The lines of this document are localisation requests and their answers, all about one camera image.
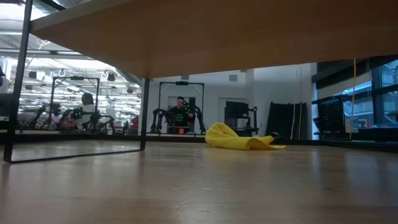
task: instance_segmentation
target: yellow cloth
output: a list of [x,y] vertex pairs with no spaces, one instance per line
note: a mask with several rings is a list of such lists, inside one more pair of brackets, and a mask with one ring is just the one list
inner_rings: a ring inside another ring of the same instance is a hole
[[266,137],[239,137],[231,128],[223,123],[211,125],[206,133],[206,142],[211,147],[227,149],[284,149],[286,146],[269,145],[274,138]]

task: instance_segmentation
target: white wall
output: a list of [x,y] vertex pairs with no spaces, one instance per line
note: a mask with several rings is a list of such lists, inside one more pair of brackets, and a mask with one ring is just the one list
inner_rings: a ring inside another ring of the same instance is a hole
[[270,104],[307,103],[307,137],[313,136],[311,102],[315,100],[315,85],[311,76],[316,73],[315,63],[254,69],[254,105],[258,107],[259,135],[266,132]]
[[[317,99],[315,85],[311,82],[311,76],[317,72],[315,63],[303,65],[288,65],[280,67],[255,68],[240,71],[206,73],[190,75],[189,82],[205,83],[204,97],[204,122],[207,126],[219,121],[219,99],[235,98],[244,99],[249,107],[258,107],[257,127],[259,135],[265,135],[270,103],[307,103],[307,137],[314,138],[316,127],[312,119],[317,117],[317,110],[312,107],[312,101]],[[237,82],[229,82],[229,75],[237,74]],[[150,82],[148,124],[150,131],[152,124],[152,112],[158,108],[159,82],[176,82],[180,77],[157,78]],[[187,96],[197,99],[197,106],[201,107],[201,93],[193,86],[162,85],[160,107],[166,108],[170,96]],[[166,125],[162,124],[162,132],[166,133]],[[195,132],[199,133],[199,124],[195,123]]]
[[[230,82],[229,75],[238,75],[237,82]],[[153,82],[150,82],[149,88],[149,103],[148,103],[148,124],[147,131],[150,131],[153,117],[152,112],[158,108],[159,99],[159,83],[160,82],[176,82],[180,81],[180,77],[168,77],[168,78],[156,78]],[[207,126],[210,127],[215,122],[219,121],[218,116],[218,100],[219,98],[240,98],[245,99],[245,73],[240,71],[229,71],[229,72],[216,72],[216,73],[205,73],[199,75],[190,75],[190,83],[204,83],[205,84],[205,95],[203,102],[203,109],[201,108],[201,92],[199,92],[193,85],[189,86],[176,86],[170,85],[166,89],[167,84],[162,85],[162,92],[160,98],[160,108],[166,108],[168,105],[170,96],[186,96],[195,97],[196,104],[201,110],[204,110],[203,120]],[[167,125],[162,123],[162,133],[166,133]],[[199,123],[195,122],[195,132],[200,133]]]

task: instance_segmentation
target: ceiling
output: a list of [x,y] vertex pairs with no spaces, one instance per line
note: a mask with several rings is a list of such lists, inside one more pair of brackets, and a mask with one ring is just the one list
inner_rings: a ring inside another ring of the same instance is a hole
[[[84,2],[87,0],[58,1],[66,8]],[[41,1],[34,1],[33,19],[54,12],[56,12],[54,8]],[[12,92],[13,80],[16,75],[23,14],[23,5],[0,4],[0,65],[11,81],[10,92]],[[121,121],[139,114],[141,83],[140,79],[134,75],[34,35],[30,35],[28,45],[19,114],[34,114],[38,108],[50,102],[52,77],[56,76],[99,78],[98,106],[101,113],[105,114],[106,110],[112,108],[116,111],[116,120]],[[35,72],[37,78],[30,78],[29,73],[31,72]],[[107,79],[110,75],[114,75],[115,81],[111,82]],[[54,102],[60,103],[64,109],[80,105],[83,93],[89,92],[96,95],[96,80],[65,79],[57,80],[56,84],[58,87],[55,89]],[[132,94],[127,93],[128,88],[133,90]]]

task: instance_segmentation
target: wooden tabletop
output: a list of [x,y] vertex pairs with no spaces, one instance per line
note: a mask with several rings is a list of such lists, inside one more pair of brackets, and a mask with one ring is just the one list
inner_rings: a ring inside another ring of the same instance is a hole
[[396,0],[95,0],[31,32],[139,77],[398,54]]

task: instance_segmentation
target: glass wall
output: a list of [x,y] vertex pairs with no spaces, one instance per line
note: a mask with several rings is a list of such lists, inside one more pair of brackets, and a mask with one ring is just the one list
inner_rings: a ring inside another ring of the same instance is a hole
[[[87,1],[58,1],[65,8],[84,2]],[[6,139],[10,105],[16,85],[24,10],[25,4],[0,4],[2,140]],[[55,12],[58,10],[46,3],[34,1],[31,20]],[[48,141],[72,134],[137,135],[140,110],[141,80],[133,74],[29,34],[15,125],[16,142],[23,142],[23,139],[30,139],[31,136],[38,136],[34,140],[47,138]],[[117,144],[104,147],[98,140],[89,139],[87,137],[85,141],[88,143],[82,147],[74,141],[43,143],[42,147],[38,144],[36,148],[28,144],[15,144],[12,160],[139,149],[139,143],[131,147]]]
[[[354,127],[395,128],[398,127],[398,60],[371,70],[370,80],[355,87]],[[353,94],[353,88],[337,95]],[[352,102],[347,97],[344,104],[346,119],[350,119]]]

